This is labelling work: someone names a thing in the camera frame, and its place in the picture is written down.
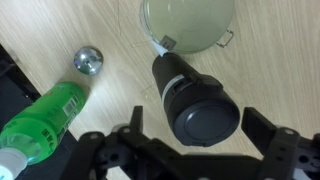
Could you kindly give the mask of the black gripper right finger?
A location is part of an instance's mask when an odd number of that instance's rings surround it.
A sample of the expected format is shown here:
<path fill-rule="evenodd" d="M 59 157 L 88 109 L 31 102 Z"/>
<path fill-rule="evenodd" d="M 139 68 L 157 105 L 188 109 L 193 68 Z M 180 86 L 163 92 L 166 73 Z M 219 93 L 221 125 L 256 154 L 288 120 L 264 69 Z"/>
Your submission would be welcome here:
<path fill-rule="evenodd" d="M 277 127 L 253 107 L 245 107 L 241 129 L 261 154 L 264 154 Z"/>

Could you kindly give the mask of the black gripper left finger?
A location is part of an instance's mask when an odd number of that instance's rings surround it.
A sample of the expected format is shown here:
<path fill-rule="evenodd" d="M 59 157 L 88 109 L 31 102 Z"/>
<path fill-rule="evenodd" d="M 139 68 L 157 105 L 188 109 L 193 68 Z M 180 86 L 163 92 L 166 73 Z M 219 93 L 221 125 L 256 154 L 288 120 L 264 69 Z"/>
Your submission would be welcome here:
<path fill-rule="evenodd" d="M 133 108 L 129 126 L 135 131 L 138 131 L 138 132 L 143 131 L 143 107 L 142 106 L 135 106 Z"/>

